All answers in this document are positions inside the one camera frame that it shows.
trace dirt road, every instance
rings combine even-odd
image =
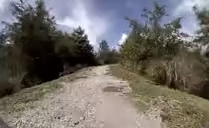
[[[32,102],[18,116],[2,116],[17,128],[161,128],[158,114],[144,115],[129,97],[128,82],[108,75],[108,66],[94,67],[63,88]]]

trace dry grass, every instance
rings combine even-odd
[[[111,73],[130,82],[134,99],[142,111],[153,107],[161,109],[170,128],[202,128],[209,121],[208,100],[156,86],[154,82],[119,65],[111,66]]]
[[[25,109],[36,107],[31,104],[34,101],[41,100],[46,94],[58,91],[63,87],[62,82],[71,82],[76,79],[87,77],[86,74],[81,73],[89,68],[79,70],[71,75],[64,76],[51,82],[43,83],[38,86],[23,89],[18,93],[6,96],[0,99],[0,111],[6,111],[9,114],[23,112]]]

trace gravel path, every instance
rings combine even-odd
[[[90,68],[82,78],[47,94],[21,115],[1,115],[13,128],[161,128],[158,111],[139,113],[126,81],[107,75],[108,66]]]

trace sky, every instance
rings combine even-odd
[[[0,0],[0,26],[2,21],[11,22],[10,2]],[[167,7],[167,20],[182,17],[181,31],[194,34],[199,25],[192,7],[209,9],[209,0],[155,0]],[[81,26],[85,29],[90,43],[107,40],[111,47],[122,44],[129,33],[125,17],[140,19],[143,8],[153,9],[154,0],[45,0],[50,14],[55,16],[59,28],[70,31]]]

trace bush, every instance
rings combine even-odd
[[[207,74],[204,63],[193,55],[183,53],[172,60],[159,60],[151,68],[150,76],[157,83],[188,93],[201,94]]]

